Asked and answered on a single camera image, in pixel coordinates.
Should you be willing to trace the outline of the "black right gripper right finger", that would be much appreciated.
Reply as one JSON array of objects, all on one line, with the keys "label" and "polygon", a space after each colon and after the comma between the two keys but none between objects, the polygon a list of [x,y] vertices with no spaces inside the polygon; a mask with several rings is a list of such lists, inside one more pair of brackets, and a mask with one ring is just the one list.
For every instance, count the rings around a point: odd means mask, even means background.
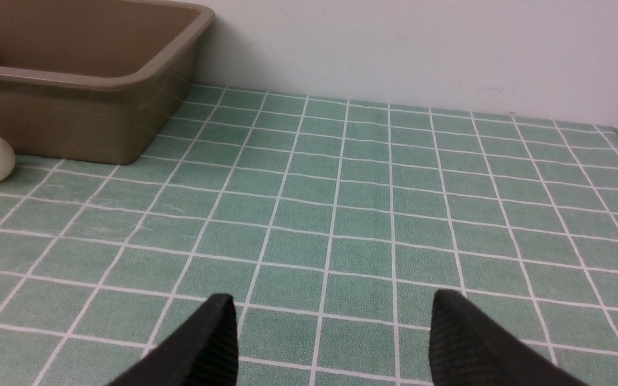
[{"label": "black right gripper right finger", "polygon": [[584,385],[454,290],[432,301],[429,366],[434,385]]}]

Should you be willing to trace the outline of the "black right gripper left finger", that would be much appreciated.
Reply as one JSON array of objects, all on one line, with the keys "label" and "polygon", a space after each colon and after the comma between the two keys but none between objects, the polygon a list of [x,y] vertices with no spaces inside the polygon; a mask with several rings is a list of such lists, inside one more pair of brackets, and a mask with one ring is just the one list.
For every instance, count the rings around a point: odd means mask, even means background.
[{"label": "black right gripper left finger", "polygon": [[211,295],[167,339],[110,385],[236,385],[239,346],[233,296]]}]

